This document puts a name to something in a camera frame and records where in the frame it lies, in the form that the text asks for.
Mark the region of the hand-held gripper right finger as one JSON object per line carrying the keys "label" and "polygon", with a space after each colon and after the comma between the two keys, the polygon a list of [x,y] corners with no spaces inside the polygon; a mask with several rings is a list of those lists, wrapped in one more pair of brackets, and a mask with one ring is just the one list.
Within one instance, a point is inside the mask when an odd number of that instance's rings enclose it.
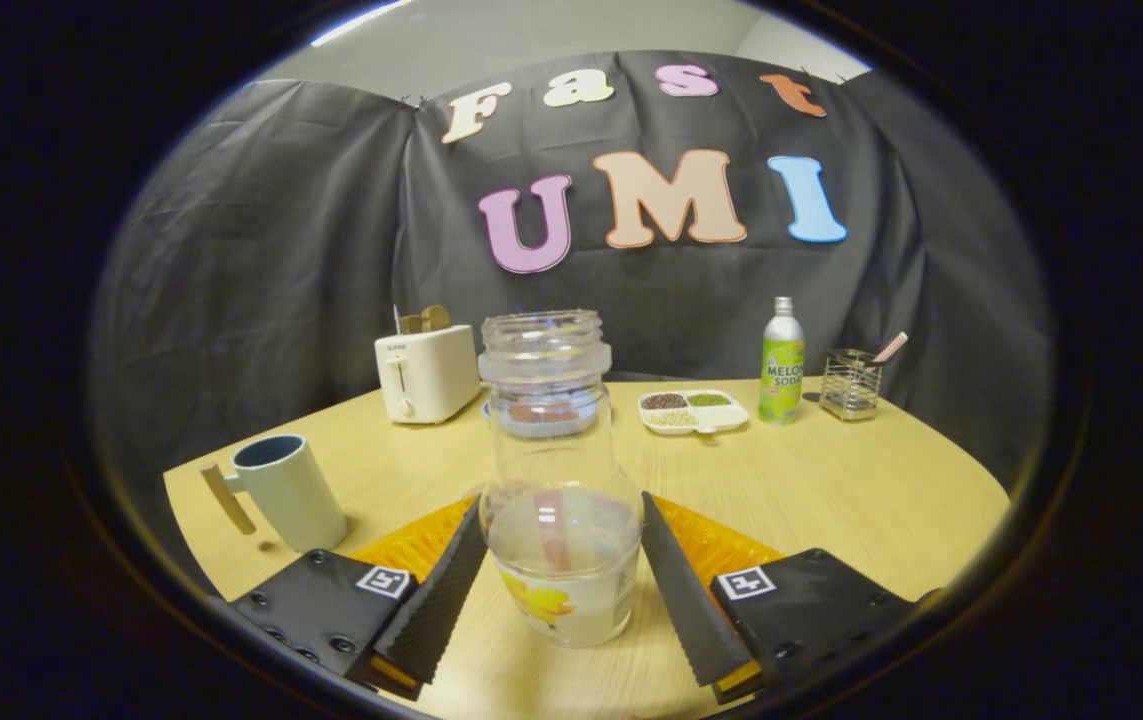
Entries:
{"label": "hand-held gripper right finger", "polygon": [[831,673],[914,609],[822,547],[786,555],[648,491],[641,506],[641,546],[687,664],[722,705]]}

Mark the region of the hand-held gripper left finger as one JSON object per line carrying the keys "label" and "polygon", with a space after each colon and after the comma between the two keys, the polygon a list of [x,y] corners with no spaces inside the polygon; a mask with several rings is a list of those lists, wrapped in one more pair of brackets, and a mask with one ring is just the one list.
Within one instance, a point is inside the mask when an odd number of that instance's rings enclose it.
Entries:
{"label": "hand-held gripper left finger", "polygon": [[232,609],[347,682],[416,701],[487,555],[478,505],[463,497],[351,555],[310,550]]}

